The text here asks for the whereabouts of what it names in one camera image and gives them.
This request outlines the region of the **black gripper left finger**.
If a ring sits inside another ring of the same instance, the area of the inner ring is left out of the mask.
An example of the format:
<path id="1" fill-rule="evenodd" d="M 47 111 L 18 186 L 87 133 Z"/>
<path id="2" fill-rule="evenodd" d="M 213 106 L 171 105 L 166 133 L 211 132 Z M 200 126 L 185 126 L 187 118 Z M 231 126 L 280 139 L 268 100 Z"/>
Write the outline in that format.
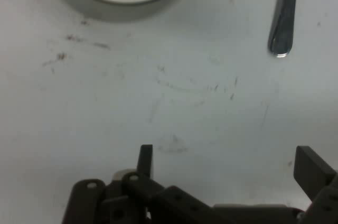
<path id="1" fill-rule="evenodd" d="M 153 146 L 140 147 L 137 167 L 109 185 L 77 182 L 62 223 L 209 223 L 212 210 L 181 189 L 152 180 Z"/>

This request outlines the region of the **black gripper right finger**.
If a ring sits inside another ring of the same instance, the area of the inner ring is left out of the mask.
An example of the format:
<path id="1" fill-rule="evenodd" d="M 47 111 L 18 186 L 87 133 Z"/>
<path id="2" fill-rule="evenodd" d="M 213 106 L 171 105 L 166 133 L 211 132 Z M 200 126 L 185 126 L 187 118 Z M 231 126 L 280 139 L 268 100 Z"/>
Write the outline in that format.
<path id="1" fill-rule="evenodd" d="M 337 171 L 311 147 L 296 147 L 294 179 L 311 200 L 299 223 L 337 223 Z"/>

